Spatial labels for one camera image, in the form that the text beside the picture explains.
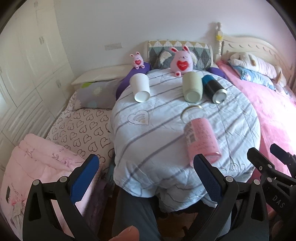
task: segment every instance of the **white wardrobe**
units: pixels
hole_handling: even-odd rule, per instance
[[[0,185],[11,151],[45,137],[74,93],[54,0],[27,0],[0,34]]]

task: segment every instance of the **sage green tumbler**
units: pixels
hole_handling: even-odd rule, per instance
[[[202,79],[197,72],[187,72],[183,75],[183,95],[187,102],[197,103],[202,99]]]

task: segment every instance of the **pink plush bunny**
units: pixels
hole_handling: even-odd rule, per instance
[[[139,69],[139,66],[143,69],[144,66],[144,60],[139,52],[136,52],[136,55],[131,54],[130,57],[133,57],[132,66],[136,69]]]
[[[189,48],[186,45],[182,45],[182,49],[183,50],[178,51],[176,48],[170,47],[170,50],[175,52],[174,59],[170,63],[170,68],[177,78],[181,77],[182,74],[193,70],[193,61]]]

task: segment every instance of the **red heart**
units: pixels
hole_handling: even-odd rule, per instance
[[[182,61],[178,60],[177,66],[181,71],[184,71],[189,67],[189,63],[187,61],[182,62]]]
[[[135,63],[136,63],[137,65],[140,65],[140,64],[141,64],[141,60],[135,60]]]

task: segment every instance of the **striped bedsheet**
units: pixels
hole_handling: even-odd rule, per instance
[[[201,77],[209,74],[196,72]],[[189,165],[180,114],[190,103],[182,94],[182,78],[175,78],[170,69],[148,76],[151,98],[147,102],[135,102],[129,86],[112,110],[109,130],[116,154],[115,183],[134,196],[157,195],[166,212],[187,208],[200,199],[215,206]],[[258,117],[242,92],[227,80],[213,77],[228,91],[220,105],[205,95],[198,103],[206,110],[222,152],[213,165],[224,175],[246,182],[254,170],[247,151],[260,144]]]

